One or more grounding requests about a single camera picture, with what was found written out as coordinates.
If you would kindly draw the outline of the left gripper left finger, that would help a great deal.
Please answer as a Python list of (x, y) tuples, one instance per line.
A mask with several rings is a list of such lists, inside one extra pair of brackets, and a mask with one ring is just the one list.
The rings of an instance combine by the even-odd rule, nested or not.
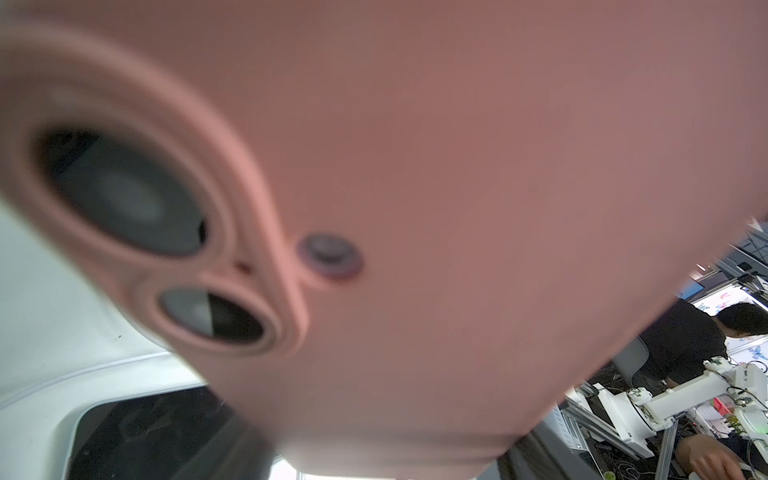
[(193, 479), (268, 479), (279, 456), (274, 445), (258, 430), (232, 416), (188, 436), (192, 453), (170, 476)]

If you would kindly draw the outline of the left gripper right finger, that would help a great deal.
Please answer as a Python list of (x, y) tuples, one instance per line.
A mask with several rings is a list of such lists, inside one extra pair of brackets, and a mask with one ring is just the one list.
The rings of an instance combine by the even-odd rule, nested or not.
[(504, 480), (598, 480), (599, 473), (579, 458), (544, 423), (521, 437), (497, 459)]

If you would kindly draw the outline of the phone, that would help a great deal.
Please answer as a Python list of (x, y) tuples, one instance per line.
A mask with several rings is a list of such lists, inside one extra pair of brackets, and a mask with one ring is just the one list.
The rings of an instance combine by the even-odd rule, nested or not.
[(208, 384), (469, 479), (767, 210), (763, 1), (5, 1), (1, 468)]
[(171, 479), (192, 431), (232, 416), (169, 353), (60, 372), (2, 397), (1, 476)]

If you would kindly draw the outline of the person in black shirt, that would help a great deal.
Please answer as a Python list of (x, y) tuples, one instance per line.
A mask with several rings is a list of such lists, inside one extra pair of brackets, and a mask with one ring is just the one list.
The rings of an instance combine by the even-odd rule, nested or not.
[(753, 303), (736, 303), (714, 315), (678, 299), (639, 338), (648, 350), (640, 378), (653, 387), (673, 388), (700, 376), (704, 362), (728, 356), (728, 338), (767, 333), (767, 311)]

